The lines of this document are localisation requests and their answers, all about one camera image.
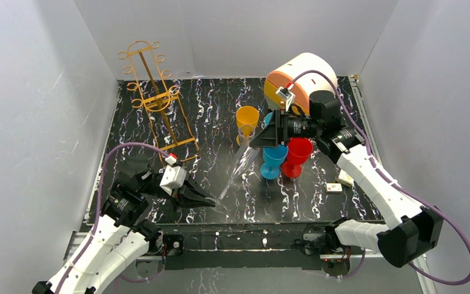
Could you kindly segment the clear wine glass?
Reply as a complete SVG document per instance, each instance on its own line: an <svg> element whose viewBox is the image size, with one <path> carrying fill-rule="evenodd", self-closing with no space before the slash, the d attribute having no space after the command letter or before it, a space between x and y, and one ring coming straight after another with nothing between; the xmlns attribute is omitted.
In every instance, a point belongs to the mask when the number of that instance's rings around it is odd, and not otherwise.
<svg viewBox="0 0 470 294"><path fill-rule="evenodd" d="M222 203L223 198L227 194L235 180L241 177L254 163L261 148L253 148L249 145L240 145L234 155L233 161L229 168L229 178L226 186L223 188L220 196L216 200L216 211L228 214L228 208Z"/></svg>
<svg viewBox="0 0 470 294"><path fill-rule="evenodd" d="M238 144L239 146L248 146L255 136L255 127L251 124L242 124L238 127Z"/></svg>

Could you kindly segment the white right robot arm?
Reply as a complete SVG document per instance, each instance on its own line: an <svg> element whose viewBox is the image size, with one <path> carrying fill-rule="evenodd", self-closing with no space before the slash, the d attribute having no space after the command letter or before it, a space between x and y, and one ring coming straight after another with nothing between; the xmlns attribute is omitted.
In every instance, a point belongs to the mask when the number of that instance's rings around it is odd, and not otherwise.
<svg viewBox="0 0 470 294"><path fill-rule="evenodd" d="M371 164L365 140L346 125L340 104L331 91L309 96L309 114L293 116L275 110L272 120L252 139L250 146L274 148L293 138L313 139L318 149L347 172L380 211L384 224L342 218L325 227L324 243L331 249L359 246L401 268L436 247L443 219L417 200L403 195L386 181L379 164Z"/></svg>

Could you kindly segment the red plastic wine glass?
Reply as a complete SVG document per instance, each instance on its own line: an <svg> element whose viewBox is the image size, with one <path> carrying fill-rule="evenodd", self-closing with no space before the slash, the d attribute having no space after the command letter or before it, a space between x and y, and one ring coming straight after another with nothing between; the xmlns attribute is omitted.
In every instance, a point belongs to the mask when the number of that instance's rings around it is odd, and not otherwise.
<svg viewBox="0 0 470 294"><path fill-rule="evenodd" d="M303 164L313 152L313 144L308 138L292 138L288 143L288 154L282 165L282 172L288 178L302 174Z"/></svg>

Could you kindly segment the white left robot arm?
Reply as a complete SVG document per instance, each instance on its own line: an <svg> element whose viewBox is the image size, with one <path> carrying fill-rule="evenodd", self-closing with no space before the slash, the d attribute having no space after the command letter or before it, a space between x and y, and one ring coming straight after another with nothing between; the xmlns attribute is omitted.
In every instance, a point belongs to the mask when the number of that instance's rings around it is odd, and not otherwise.
<svg viewBox="0 0 470 294"><path fill-rule="evenodd" d="M138 257L165 256L164 232L143 219L147 197L168 197L175 209L216 207L218 200L181 166L163 173L150 168L127 177L119 175L91 231L64 266L33 293L102 293Z"/></svg>

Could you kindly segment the light blue plastic wine glass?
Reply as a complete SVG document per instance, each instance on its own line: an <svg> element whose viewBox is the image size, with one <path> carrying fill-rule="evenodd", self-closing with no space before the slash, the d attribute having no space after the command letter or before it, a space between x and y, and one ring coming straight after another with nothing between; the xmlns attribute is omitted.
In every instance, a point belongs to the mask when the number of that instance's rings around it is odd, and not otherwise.
<svg viewBox="0 0 470 294"><path fill-rule="evenodd" d="M268 126L273 117L273 113L270 112L264 117L264 127Z"/></svg>

